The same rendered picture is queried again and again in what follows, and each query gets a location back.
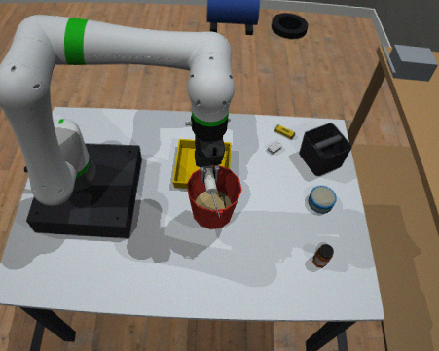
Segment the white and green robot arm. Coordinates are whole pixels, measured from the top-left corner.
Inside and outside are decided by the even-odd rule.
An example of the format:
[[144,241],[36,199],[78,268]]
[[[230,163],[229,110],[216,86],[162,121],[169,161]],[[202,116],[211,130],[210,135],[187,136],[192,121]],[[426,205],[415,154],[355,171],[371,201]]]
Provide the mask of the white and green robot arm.
[[50,83],[55,65],[189,70],[192,117],[201,125],[217,126],[228,118],[235,93],[231,59],[230,43],[216,32],[151,30],[47,15],[24,19],[0,64],[0,106],[18,139],[34,197],[57,206],[96,177],[79,126],[53,120]]

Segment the yellow shallow tray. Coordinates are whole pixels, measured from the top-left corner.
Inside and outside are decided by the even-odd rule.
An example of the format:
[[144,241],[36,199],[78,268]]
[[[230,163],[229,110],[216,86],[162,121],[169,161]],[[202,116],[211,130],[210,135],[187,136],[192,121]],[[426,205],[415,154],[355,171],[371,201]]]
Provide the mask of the yellow shallow tray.
[[[224,142],[224,145],[225,154],[219,165],[230,169],[232,143]],[[192,173],[200,169],[196,166],[195,149],[195,140],[179,139],[172,181],[175,188],[187,189]]]

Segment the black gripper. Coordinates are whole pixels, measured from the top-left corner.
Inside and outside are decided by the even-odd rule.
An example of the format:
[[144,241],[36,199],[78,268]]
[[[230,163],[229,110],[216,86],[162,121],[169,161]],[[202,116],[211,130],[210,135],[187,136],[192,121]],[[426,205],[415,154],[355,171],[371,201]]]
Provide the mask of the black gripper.
[[191,121],[185,123],[192,127],[195,133],[195,162],[201,171],[201,183],[204,183],[204,166],[214,165],[213,173],[215,182],[219,164],[222,163],[225,154],[225,145],[223,135],[227,131],[228,122],[226,119],[222,124],[217,126],[204,126],[197,123],[191,116]]

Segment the orange jar with dark lid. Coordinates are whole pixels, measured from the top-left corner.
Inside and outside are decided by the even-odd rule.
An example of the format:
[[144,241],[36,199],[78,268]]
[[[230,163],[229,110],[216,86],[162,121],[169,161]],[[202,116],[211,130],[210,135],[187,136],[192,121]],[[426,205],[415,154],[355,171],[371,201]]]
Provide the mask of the orange jar with dark lid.
[[312,258],[312,262],[316,267],[323,268],[332,259],[334,250],[332,246],[328,244],[321,245]]

